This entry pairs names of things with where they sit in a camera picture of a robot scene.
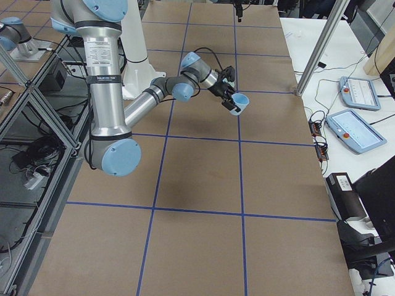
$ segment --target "black monitor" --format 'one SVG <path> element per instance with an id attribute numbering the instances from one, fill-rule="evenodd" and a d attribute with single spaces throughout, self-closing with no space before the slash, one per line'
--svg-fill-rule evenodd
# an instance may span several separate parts
<path id="1" fill-rule="evenodd" d="M 348 267 L 358 269 L 362 279 L 368 279 L 388 255 L 395 260 L 395 157 L 369 171 L 353 187 L 379 237 L 360 234 L 342 221 L 338 230 Z M 392 275 L 387 262 L 378 277 Z"/>

